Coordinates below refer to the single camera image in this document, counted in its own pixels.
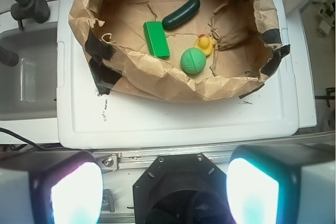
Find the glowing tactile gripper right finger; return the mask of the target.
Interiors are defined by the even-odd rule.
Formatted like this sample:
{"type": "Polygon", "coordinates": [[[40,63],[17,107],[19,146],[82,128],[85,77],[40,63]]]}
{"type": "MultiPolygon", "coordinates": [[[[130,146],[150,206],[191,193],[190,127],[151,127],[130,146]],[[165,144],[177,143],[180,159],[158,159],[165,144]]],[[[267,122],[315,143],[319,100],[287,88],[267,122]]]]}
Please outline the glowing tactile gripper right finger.
{"type": "Polygon", "coordinates": [[[241,145],[226,191],[237,223],[335,223],[335,147],[241,145]]]}

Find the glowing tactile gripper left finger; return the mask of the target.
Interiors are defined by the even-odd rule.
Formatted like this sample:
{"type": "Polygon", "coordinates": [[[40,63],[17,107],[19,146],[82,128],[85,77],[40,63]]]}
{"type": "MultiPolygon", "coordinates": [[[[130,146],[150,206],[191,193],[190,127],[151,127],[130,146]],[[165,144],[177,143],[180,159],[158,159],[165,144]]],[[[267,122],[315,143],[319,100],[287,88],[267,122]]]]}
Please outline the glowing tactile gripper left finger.
{"type": "Polygon", "coordinates": [[[102,198],[90,152],[1,153],[1,223],[97,223],[102,198]]]}

